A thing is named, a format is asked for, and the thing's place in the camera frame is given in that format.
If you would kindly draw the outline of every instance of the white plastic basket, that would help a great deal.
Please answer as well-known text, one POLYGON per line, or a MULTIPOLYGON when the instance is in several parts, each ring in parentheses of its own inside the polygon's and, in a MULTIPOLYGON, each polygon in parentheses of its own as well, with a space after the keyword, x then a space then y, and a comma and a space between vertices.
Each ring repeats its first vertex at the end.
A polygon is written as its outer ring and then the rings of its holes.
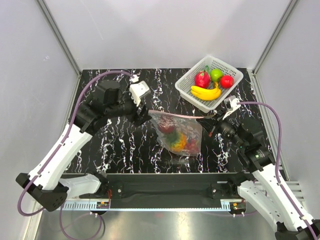
MULTIPOLYGON (((193 104, 201 111, 208 113, 209 111, 214 110, 231 93, 231 91, 238 85, 243 77, 243 73, 235 67, 213 56, 206 56, 175 83, 175 88, 180 92, 180 95, 183 99, 187 100, 189 103, 193 104), (212 101, 203 101, 193 96, 191 93, 191 86, 195 85, 196 75, 200 71, 203 71, 206 65, 209 66, 210 71, 212 69, 220 69, 223 72, 223 75, 232 76, 234 79, 233 86, 228 89, 221 87, 219 83, 221 95, 219 98, 212 101)), ((213 82, 210 83, 208 89, 212 88, 213 82)))

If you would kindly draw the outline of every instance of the metallic floor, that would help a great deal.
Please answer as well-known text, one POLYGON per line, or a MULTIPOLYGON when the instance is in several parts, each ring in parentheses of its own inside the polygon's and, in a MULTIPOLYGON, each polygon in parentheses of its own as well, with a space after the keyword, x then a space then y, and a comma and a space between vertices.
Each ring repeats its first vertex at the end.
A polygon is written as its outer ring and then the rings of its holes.
MULTIPOLYGON (((83 211, 63 211, 63 225, 69 225, 83 211)), ((229 217, 215 212, 124 212, 110 211, 103 215, 105 231, 95 239, 101 240, 275 240, 274 232, 259 214, 229 217)), ((66 229, 75 239, 91 237, 99 220, 85 216, 66 229)), ((36 240, 65 240, 60 231, 59 212, 44 212, 36 240)))

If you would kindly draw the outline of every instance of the transparent bag with fruit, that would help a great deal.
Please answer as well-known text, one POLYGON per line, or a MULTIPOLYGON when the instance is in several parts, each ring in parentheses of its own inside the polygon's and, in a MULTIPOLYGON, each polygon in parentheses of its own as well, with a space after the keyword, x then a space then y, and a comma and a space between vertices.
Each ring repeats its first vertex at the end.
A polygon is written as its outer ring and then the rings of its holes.
POLYGON ((150 110, 157 141, 180 156, 197 156, 201 151, 202 126, 196 117, 150 110))

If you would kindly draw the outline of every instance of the marble tabletop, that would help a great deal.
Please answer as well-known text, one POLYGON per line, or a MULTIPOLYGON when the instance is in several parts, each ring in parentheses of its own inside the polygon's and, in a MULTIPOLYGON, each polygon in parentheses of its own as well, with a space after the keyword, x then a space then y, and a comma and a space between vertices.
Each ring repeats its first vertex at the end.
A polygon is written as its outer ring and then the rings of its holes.
MULTIPOLYGON (((81 75, 75 101, 84 86, 95 76, 109 69, 84 70, 81 75)), ((205 116, 189 102, 180 97, 175 82, 188 68, 166 69, 122 69, 139 76, 150 87, 151 94, 144 101, 149 109, 192 116, 205 116)), ((249 75, 245 68, 239 68, 243 80, 231 92, 240 101, 255 101, 249 75)), ((109 75, 105 80, 115 80, 123 90, 129 84, 125 75, 109 75)), ((92 85, 90 94, 95 91, 92 85)), ((223 108, 220 104, 216 110, 223 108)), ((254 118, 264 131, 263 142, 271 150, 268 136, 258 106, 244 105, 234 113, 238 123, 245 118, 254 118)), ((237 157, 237 147, 223 139, 220 134, 209 137, 203 130, 201 154, 197 157, 175 155, 157 142, 156 129, 150 121, 134 127, 124 117, 113 118, 88 142, 68 166, 66 173, 87 173, 104 171, 107 173, 222 173, 243 170, 237 157)))

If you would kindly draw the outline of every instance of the yellow banana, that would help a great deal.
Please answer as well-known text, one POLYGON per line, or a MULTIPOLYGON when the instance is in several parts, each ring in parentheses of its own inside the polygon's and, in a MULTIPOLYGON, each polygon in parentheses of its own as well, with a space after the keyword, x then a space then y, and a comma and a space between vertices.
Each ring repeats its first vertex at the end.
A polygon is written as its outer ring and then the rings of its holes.
POLYGON ((191 93, 204 101, 212 101, 220 97, 221 90, 218 88, 218 83, 215 83, 214 89, 205 89, 198 86, 191 87, 191 93))

